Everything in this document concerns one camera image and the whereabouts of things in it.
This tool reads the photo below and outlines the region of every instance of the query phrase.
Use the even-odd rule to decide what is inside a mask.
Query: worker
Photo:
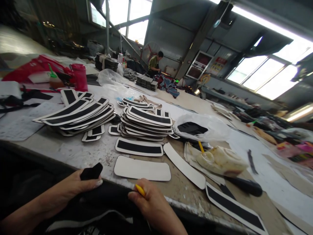
[[[103,183],[100,177],[96,180],[80,180],[82,171],[83,169],[74,172],[2,220],[0,222],[0,234],[30,234],[39,223],[61,212],[76,195],[93,190]],[[128,193],[128,198],[139,208],[148,221],[149,226],[153,226],[162,234],[187,235],[182,222],[161,191],[147,179],[140,179],[137,181],[137,184],[144,190],[145,196],[143,197],[134,188],[134,191]],[[124,216],[121,213],[114,210],[104,212],[103,214],[106,215],[101,218],[97,216],[83,222],[72,220],[58,221],[50,225],[47,231],[51,232],[54,228],[60,229],[56,231],[58,234],[62,232],[69,234],[69,231],[74,234],[120,234],[120,231],[125,232],[125,234],[133,234],[127,230],[127,226],[132,228],[131,226],[134,226],[134,223],[127,222],[125,218],[122,220]]]
[[[151,58],[149,62],[149,69],[147,74],[153,78],[154,75],[157,75],[159,72],[161,72],[161,69],[159,68],[159,61],[163,58],[163,52],[159,51],[157,55]]]

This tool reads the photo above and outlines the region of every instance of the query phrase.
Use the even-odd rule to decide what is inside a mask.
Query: fluorescent light
[[[300,36],[290,32],[288,30],[284,29],[284,28],[282,28],[282,27],[280,27],[280,26],[278,26],[276,24],[273,24],[272,22],[269,22],[269,21],[267,21],[267,20],[265,20],[265,19],[263,19],[263,18],[261,18],[259,16],[256,16],[256,15],[254,15],[254,14],[252,14],[252,13],[246,11],[246,10],[243,10],[242,8],[239,8],[237,6],[234,6],[232,8],[232,11],[237,13],[237,14],[239,14],[239,15],[241,15],[241,16],[243,16],[243,17],[245,17],[245,18],[248,18],[249,20],[252,20],[252,21],[254,21],[254,22],[256,22],[256,23],[258,23],[260,25],[263,25],[266,28],[269,28],[269,29],[271,29],[273,31],[276,31],[276,32],[286,36],[286,37],[289,37],[289,38],[291,38],[293,40],[300,40],[300,41],[303,41],[303,42],[306,42],[306,43],[310,42],[310,41],[308,41],[308,40],[306,40],[306,39],[304,39],[304,38],[302,38],[302,37],[300,37]]]
[[[262,40],[263,36],[260,37],[260,39],[254,44],[254,46],[258,46],[258,44],[260,43],[260,41]]]
[[[220,0],[209,0],[210,2],[213,2],[215,4],[219,4]]]
[[[299,113],[293,115],[292,117],[288,118],[287,121],[289,121],[289,122],[290,122],[290,121],[293,121],[293,120],[295,120],[295,119],[297,119],[297,118],[303,116],[304,114],[309,113],[309,112],[312,111],[312,110],[313,110],[313,107],[307,108],[307,109],[305,109],[305,110],[303,110],[303,111],[301,111],[301,112],[299,112]]]

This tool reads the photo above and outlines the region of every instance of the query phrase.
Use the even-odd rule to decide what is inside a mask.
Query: metal cabinet
[[[214,56],[212,55],[199,51],[191,63],[186,76],[199,80],[202,74],[206,71],[213,57]]]

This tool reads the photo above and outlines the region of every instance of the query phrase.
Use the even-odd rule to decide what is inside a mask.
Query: fingernail
[[[99,187],[100,185],[102,185],[102,183],[103,183],[103,180],[99,180],[99,181],[96,183],[95,188],[96,188],[96,187]]]

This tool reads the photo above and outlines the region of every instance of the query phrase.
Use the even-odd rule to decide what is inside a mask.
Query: window
[[[150,14],[152,0],[109,0],[110,6],[110,21],[112,24],[117,25],[129,20],[134,20],[142,16]],[[92,21],[106,27],[105,19],[100,15],[96,8],[91,6]],[[105,14],[105,0],[102,5],[102,11]],[[140,44],[144,44],[146,31],[148,28],[148,20],[132,24],[127,27],[121,28],[119,31],[126,36],[128,39],[137,41]]]
[[[297,39],[273,55],[243,59],[227,79],[274,100],[297,84],[290,81],[295,64],[312,52],[313,43]]]

